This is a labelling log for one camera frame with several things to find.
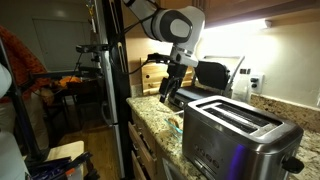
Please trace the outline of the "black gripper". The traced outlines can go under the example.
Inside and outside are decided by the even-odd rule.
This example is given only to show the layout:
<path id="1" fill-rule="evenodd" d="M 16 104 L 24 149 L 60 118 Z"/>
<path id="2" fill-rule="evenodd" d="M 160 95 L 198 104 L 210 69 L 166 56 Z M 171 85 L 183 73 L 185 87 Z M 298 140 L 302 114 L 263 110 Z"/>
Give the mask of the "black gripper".
<path id="1" fill-rule="evenodd" d="M 167 69 L 167 73 L 169 74 L 168 78 L 163 78 L 159 93 L 160 93 L 160 101 L 162 103 L 165 102 L 168 93 L 170 92 L 170 87 L 173 87 L 169 97 L 174 97 L 178 89 L 181 87 L 183 78 L 186 74 L 187 66 L 183 64 L 174 64 L 169 65 Z"/>

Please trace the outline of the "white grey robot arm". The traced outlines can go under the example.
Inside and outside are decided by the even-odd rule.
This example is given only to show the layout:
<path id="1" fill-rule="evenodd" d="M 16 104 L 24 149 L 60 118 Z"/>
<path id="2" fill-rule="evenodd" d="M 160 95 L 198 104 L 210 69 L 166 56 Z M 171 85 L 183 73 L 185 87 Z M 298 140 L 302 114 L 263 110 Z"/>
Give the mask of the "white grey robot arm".
<path id="1" fill-rule="evenodd" d="M 151 0 L 123 0 L 126 7 L 138 18 L 144 33 L 153 40 L 172 44 L 169 55 L 149 54 L 147 61 L 168 65 L 168 77 L 163 78 L 159 93 L 164 102 L 169 93 L 180 87 L 189 66 L 197 67 L 194 55 L 205 25 L 205 14 L 197 7 L 164 9 Z"/>

